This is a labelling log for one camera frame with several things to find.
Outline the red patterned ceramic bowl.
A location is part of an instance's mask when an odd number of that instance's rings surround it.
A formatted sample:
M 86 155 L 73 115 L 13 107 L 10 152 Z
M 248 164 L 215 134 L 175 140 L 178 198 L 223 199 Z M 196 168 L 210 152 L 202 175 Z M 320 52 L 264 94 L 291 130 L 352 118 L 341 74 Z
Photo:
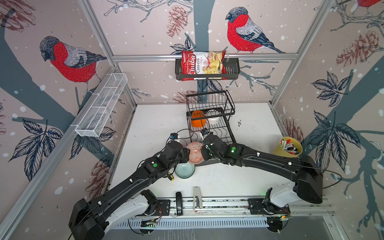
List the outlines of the red patterned ceramic bowl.
M 202 147 L 203 144 L 198 142 L 192 142 L 187 145 L 187 149 L 190 150 L 189 163 L 198 165 L 204 161 L 204 157 L 202 155 Z

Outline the orange plastic bowl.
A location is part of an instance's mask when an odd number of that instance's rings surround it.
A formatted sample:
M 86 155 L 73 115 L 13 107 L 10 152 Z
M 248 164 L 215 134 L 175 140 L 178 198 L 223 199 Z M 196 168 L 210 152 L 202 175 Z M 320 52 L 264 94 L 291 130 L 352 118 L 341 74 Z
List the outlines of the orange plastic bowl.
M 191 114 L 191 126 L 194 128 L 204 128 L 206 125 L 206 118 L 203 111 L 193 111 Z

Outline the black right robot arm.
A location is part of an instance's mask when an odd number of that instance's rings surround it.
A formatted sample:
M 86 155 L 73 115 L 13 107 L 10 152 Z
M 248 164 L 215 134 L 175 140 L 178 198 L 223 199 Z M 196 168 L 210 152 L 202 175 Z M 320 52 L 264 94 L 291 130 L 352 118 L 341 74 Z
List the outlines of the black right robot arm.
M 202 154 L 205 161 L 215 159 L 225 165 L 256 168 L 288 179 L 280 187 L 267 190 L 263 199 L 266 209 L 283 208 L 298 200 L 311 204 L 323 202 L 323 174 L 310 157 L 287 158 L 238 143 L 228 145 L 212 133 L 203 140 Z

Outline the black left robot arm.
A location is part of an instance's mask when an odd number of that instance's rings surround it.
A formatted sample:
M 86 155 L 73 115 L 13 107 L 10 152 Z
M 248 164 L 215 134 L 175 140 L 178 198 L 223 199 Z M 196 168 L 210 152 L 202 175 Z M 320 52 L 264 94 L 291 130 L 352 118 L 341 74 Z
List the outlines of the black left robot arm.
M 69 221 L 70 236 L 76 240 L 101 240 L 110 228 L 125 219 L 155 213 L 158 200 L 147 187 L 163 177 L 173 179 L 170 170 L 187 163 L 189 156 L 190 150 L 181 143 L 169 142 L 111 190 L 89 202 L 79 200 Z

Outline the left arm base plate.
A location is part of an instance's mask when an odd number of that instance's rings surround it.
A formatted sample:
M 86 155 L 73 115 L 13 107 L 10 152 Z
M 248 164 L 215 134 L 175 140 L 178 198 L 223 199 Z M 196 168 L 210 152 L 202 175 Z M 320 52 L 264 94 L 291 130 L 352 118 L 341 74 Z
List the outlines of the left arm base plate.
M 141 216 L 169 216 L 171 208 L 170 200 L 157 200 L 156 203 L 151 203 L 147 210 Z

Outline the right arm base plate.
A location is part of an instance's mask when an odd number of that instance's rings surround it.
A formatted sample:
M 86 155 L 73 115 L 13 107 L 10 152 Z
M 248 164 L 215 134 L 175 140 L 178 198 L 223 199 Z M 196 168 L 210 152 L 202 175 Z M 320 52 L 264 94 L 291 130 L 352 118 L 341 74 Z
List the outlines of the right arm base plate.
M 271 203 L 265 204 L 263 199 L 248 199 L 248 209 L 252 215 L 290 215 L 291 211 L 288 205 L 283 208 L 277 207 Z

